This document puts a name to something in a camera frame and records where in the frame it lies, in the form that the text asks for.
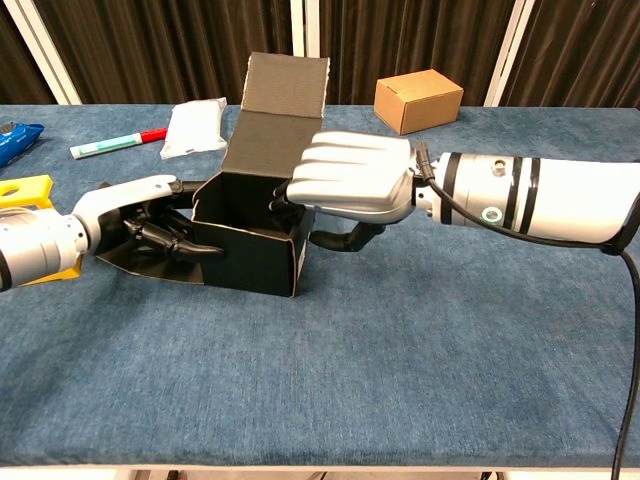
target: blue package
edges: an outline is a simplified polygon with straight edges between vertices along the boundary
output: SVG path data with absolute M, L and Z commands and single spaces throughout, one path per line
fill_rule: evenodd
M 8 123 L 0 126 L 0 168 L 9 165 L 19 153 L 33 145 L 44 130 L 44 126 L 34 123 Z

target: marker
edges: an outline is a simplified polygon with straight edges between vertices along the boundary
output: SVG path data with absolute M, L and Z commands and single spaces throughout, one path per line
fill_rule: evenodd
M 101 142 L 87 143 L 86 145 L 71 147 L 69 150 L 71 151 L 73 158 L 80 160 L 81 158 L 98 155 L 99 153 L 112 152 L 113 150 L 120 150 L 122 148 L 133 147 L 143 143 L 155 142 L 156 140 L 164 140 L 166 136 L 167 129 L 158 128 L 156 130 L 132 133 L 131 135 L 125 135 L 124 137 L 102 140 Z

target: brown curtain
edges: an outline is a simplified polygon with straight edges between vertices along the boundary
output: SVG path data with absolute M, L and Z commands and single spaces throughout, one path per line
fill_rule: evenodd
M 251 52 L 293 49 L 289 0 L 35 4 L 84 103 L 239 103 Z
M 0 104 L 56 103 L 3 2 L 0 51 Z
M 329 103 L 372 104 L 378 78 L 434 68 L 482 105 L 514 0 L 324 0 Z
M 537 0 L 501 103 L 640 107 L 640 1 Z

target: cardboard box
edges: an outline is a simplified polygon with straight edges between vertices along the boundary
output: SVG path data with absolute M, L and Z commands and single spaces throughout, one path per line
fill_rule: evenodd
M 145 256 L 131 241 L 101 258 L 138 275 L 295 295 L 314 213 L 303 210 L 283 226 L 269 203 L 322 128 L 328 72 L 328 59 L 251 55 L 222 168 L 193 197 L 188 239 L 224 249 L 222 259 L 193 264 Z
M 398 134 L 454 122 L 464 90 L 435 70 L 378 80 L 373 109 Z

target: black stripe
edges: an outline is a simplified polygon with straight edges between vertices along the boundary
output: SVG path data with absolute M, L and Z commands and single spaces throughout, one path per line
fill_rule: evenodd
M 451 154 L 449 163 L 447 163 L 447 171 L 444 173 L 444 182 L 442 182 L 442 190 L 451 195 L 451 197 L 453 197 L 453 189 L 456 187 L 460 156 L 459 153 Z M 449 205 L 449 202 L 440 202 L 440 223 L 451 225 L 451 205 Z
M 504 210 L 504 228 L 513 228 L 513 217 L 516 213 L 516 200 L 518 199 L 518 186 L 520 185 L 520 172 L 522 171 L 522 157 L 514 157 L 513 171 L 511 172 L 511 187 L 507 198 L 507 208 Z
M 0 279 L 2 279 L 2 288 L 0 288 L 0 292 L 9 290 L 13 286 L 11 271 L 9 270 L 9 265 L 7 265 L 7 260 L 2 254 L 2 250 L 0 250 Z
M 527 234 L 531 226 L 531 218 L 533 217 L 533 209 L 536 206 L 536 197 L 538 195 L 538 181 L 540 179 L 540 159 L 531 159 L 531 179 L 529 180 L 529 191 L 527 192 L 527 203 L 524 204 L 524 213 L 522 214 L 522 224 L 520 225 L 520 233 Z

